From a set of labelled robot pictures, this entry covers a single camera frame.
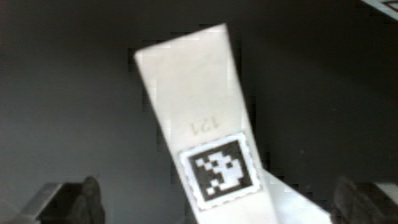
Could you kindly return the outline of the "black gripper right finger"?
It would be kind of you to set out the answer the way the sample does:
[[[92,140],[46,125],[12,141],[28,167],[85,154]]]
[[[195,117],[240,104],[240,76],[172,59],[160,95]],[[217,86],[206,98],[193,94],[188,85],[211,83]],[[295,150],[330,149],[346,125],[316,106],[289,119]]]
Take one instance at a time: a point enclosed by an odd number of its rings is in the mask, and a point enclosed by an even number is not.
[[[330,206],[332,224],[398,224],[398,183],[341,177]]]

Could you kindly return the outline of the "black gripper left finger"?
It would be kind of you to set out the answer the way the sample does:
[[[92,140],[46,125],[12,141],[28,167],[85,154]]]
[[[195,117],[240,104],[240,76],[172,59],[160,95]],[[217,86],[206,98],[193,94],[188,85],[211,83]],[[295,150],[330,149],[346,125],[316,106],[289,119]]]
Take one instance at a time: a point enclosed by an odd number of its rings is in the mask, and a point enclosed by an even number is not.
[[[99,182],[46,183],[10,224],[105,224]]]

